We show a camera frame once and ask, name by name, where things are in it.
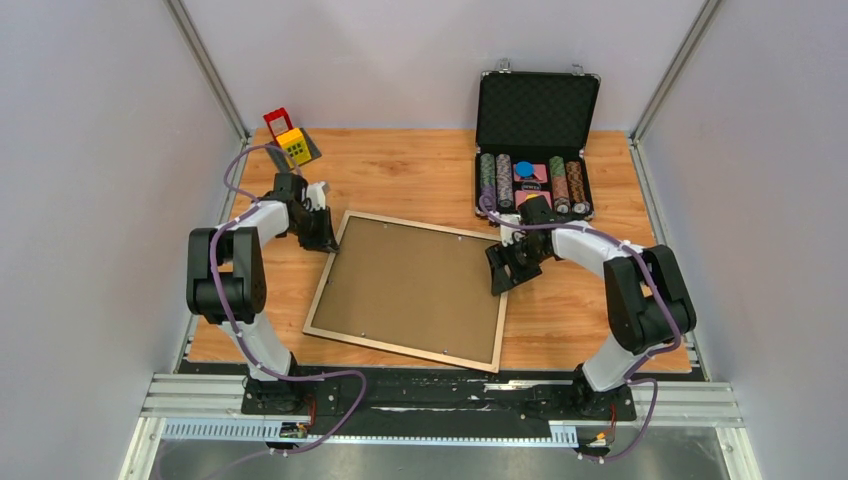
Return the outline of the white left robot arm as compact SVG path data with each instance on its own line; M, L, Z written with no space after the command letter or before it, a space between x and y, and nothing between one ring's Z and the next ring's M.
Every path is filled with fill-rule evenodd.
M263 247L289 234L308 251L339 249L327 204L329 186L296 173L279 173L273 188L233 220L196 228L188 240L186 301L189 310L217 326L248 365L249 400L284 414L298 411L306 386L294 378L297 362L279 340L265 311Z

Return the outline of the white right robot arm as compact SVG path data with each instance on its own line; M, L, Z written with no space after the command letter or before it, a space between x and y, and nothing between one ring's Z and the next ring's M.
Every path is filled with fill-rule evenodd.
M696 313L674 252L618 240L582 220L565 221L535 197L516 215L499 214L483 196L480 210L498 225L489 247L491 292L498 296L542 273L548 259L568 260L602 279L610 333L577 369L567 405L596 417L649 359L676 350L696 326Z

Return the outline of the yellow red toy block house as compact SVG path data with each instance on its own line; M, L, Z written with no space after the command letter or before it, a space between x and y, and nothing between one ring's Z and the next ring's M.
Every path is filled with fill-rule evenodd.
M265 113L263 120L272 135L269 145L276 147L269 156L280 172L290 171L294 165L302 167L323 156L309 133L294 125L284 107Z

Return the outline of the black poker chip case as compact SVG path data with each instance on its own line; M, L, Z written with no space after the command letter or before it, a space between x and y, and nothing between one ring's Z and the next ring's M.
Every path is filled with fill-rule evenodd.
M585 150L600 76L515 70L507 58L482 73L475 134L475 213L517 213L545 200L561 221L594 216Z

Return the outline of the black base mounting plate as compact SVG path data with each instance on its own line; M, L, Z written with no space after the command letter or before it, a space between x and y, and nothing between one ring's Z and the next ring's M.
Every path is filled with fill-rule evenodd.
M299 382L304 403L294 413L249 400L247 378L241 411L247 415L306 419L311 434L446 438L540 438L552 421L587 421L602 429L636 419L625 387L609 408L582 415L566 398L577 371L449 368L302 366L301 375L326 379Z

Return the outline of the aluminium front rail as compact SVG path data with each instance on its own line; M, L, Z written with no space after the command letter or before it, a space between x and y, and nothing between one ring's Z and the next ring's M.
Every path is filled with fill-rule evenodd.
M153 377L120 475L757 479L731 386L639 373L595 399L573 371L310 366L292 394L240 364Z

